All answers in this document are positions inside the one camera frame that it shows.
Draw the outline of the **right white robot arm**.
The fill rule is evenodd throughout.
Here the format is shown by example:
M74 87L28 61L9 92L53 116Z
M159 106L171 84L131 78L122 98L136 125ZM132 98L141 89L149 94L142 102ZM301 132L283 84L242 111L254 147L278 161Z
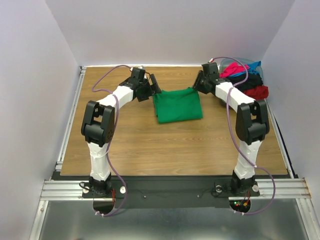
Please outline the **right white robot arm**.
M264 100L245 95L226 78L221 78L215 62L202 65L192 88L204 94L213 94L228 104L227 110L236 112L238 158L232 172L230 190L235 195L242 195L255 185L258 151L270 131L267 104Z

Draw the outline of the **green t shirt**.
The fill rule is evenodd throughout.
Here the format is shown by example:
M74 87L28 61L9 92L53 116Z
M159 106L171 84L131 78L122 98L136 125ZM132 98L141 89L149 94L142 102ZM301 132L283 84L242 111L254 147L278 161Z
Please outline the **green t shirt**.
M163 90L153 96L153 104L160 124L203 118L199 93L191 87L174 91Z

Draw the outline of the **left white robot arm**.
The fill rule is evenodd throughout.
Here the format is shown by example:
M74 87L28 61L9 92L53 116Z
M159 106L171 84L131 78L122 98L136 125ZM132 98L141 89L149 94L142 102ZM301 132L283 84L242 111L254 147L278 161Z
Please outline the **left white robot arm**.
M89 148L91 171L88 185L81 187L100 197L106 197L112 191L108 152L120 108L135 99L142 102L162 92L155 75L143 67L131 67L130 72L131 75L114 91L109 91L109 95L98 101L91 100L85 107L81 134Z

